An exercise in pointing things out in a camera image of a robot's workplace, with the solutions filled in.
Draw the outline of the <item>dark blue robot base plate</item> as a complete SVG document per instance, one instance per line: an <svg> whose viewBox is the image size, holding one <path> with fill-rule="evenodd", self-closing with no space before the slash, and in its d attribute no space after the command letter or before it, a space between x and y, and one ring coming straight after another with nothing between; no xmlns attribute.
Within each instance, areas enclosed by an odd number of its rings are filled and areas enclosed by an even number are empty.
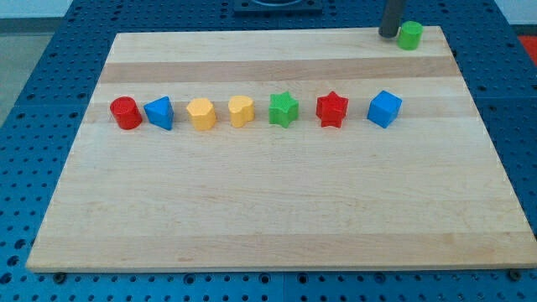
<svg viewBox="0 0 537 302"><path fill-rule="evenodd" d="M232 11L235 16L248 16L256 13L321 13L322 0L233 0Z"/></svg>

